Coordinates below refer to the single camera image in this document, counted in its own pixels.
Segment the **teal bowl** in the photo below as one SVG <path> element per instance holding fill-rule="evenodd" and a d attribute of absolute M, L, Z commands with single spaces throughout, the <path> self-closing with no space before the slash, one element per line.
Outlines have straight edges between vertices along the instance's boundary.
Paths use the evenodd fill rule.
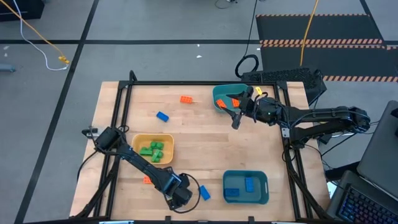
<path fill-rule="evenodd" d="M 253 179 L 253 191 L 246 191 L 245 178 Z M 225 189 L 239 189 L 239 195 L 225 194 Z M 227 203 L 258 203 L 265 205 L 269 200 L 268 179 L 263 171 L 227 170 L 223 175 L 223 195 Z"/>
<path fill-rule="evenodd" d="M 225 113 L 224 110 L 220 109 L 216 103 L 217 100 L 221 99 L 224 101 L 227 109 L 231 111 L 239 111 L 239 108 L 234 108 L 232 105 L 232 99 L 227 97 L 227 94 L 239 94 L 246 91 L 248 88 L 245 84 L 228 84 L 228 85 L 218 85 L 213 89 L 213 104 L 216 111 L 219 113 Z"/>

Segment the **blue block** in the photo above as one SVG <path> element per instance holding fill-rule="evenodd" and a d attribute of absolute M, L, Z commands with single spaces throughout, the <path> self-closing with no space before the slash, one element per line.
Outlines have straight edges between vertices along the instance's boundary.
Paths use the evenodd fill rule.
<path fill-rule="evenodd" d="M 246 192 L 254 192 L 253 178 L 246 177 L 244 181 L 246 182 Z"/>
<path fill-rule="evenodd" d="M 158 117 L 159 119 L 161 119 L 164 122 L 167 122 L 169 120 L 169 116 L 167 116 L 166 114 L 163 114 L 162 112 L 157 112 L 156 117 Z"/>
<path fill-rule="evenodd" d="M 239 196 L 239 189 L 224 189 L 224 191 L 227 197 Z"/>
<path fill-rule="evenodd" d="M 210 194 L 206 190 L 206 187 L 204 185 L 200 186 L 200 195 L 203 197 L 204 200 L 208 200 L 210 198 Z"/>

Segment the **concrete floor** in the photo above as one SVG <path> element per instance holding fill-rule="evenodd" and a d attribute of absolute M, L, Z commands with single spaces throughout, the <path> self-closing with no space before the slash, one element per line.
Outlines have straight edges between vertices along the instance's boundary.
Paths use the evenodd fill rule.
<path fill-rule="evenodd" d="M 93 0 L 51 0 L 40 20 L 29 21 L 46 38 L 78 40 Z M 261 14 L 312 11 L 314 0 L 258 2 Z M 383 37 L 398 40 L 395 0 L 367 0 Z M 219 10 L 213 0 L 99 0 L 88 33 L 90 40 L 247 39 L 254 1 L 239 1 Z M 364 13 L 359 0 L 321 0 L 318 13 Z M 256 23 L 252 38 L 258 39 Z M 38 39 L 28 28 L 25 36 Z M 21 39 L 19 22 L 0 22 L 0 40 Z M 60 67 L 57 52 L 39 45 Z M 59 45 L 71 60 L 77 45 Z M 252 44 L 250 54 L 259 54 Z M 239 44 L 85 45 L 38 179 L 25 222 L 67 218 L 76 186 L 76 172 L 85 150 L 80 131 L 93 119 L 103 81 L 126 79 L 133 69 L 139 80 L 237 80 L 234 67 L 244 53 Z M 16 66 L 0 74 L 0 223 L 12 223 L 25 194 L 68 71 L 50 72 L 27 44 L 0 44 L 0 62 Z M 246 64 L 242 70 L 249 70 Z M 396 83 L 326 82 L 318 107 L 355 105 L 378 120 L 389 100 L 398 100 Z M 359 135 L 331 151 L 332 167 L 361 158 L 370 135 Z M 321 151 L 341 139 L 333 140 Z"/>

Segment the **orange striped tape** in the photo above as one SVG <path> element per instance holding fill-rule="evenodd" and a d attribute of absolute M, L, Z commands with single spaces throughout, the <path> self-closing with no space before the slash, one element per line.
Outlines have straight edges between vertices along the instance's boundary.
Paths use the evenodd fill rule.
<path fill-rule="evenodd" d="M 325 75 L 323 81 L 344 81 L 344 82 L 398 82 L 398 77 L 362 77 L 362 76 L 333 76 Z"/>
<path fill-rule="evenodd" d="M 262 47 L 301 47 L 301 44 L 263 44 Z M 356 48 L 356 49 L 385 49 L 381 45 L 331 45 L 331 44 L 306 44 L 305 47 L 311 48 Z"/>
<path fill-rule="evenodd" d="M 303 44 L 303 39 L 260 40 L 260 44 Z M 381 39 L 307 39 L 305 44 L 382 44 Z"/>
<path fill-rule="evenodd" d="M 257 14 L 256 17 L 262 16 L 311 16 L 310 14 Z M 367 16 L 367 14 L 315 14 L 314 16 Z"/>

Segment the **orange block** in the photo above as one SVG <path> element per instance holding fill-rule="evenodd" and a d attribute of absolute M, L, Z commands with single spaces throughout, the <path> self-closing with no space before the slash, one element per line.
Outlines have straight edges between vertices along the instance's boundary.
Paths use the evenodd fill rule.
<path fill-rule="evenodd" d="M 224 101 L 223 101 L 222 99 L 218 99 L 218 100 L 216 101 L 216 103 L 217 103 L 217 105 L 218 105 L 220 108 L 226 108 L 226 105 L 225 105 L 225 103 L 224 103 Z"/>
<path fill-rule="evenodd" d="M 192 103 L 193 98 L 191 96 L 181 96 L 180 102 L 181 103 Z"/>
<path fill-rule="evenodd" d="M 234 107 L 239 107 L 239 100 L 232 99 L 232 105 L 234 105 Z"/>
<path fill-rule="evenodd" d="M 152 181 L 150 181 L 150 178 L 148 176 L 144 177 L 144 184 L 151 184 Z"/>

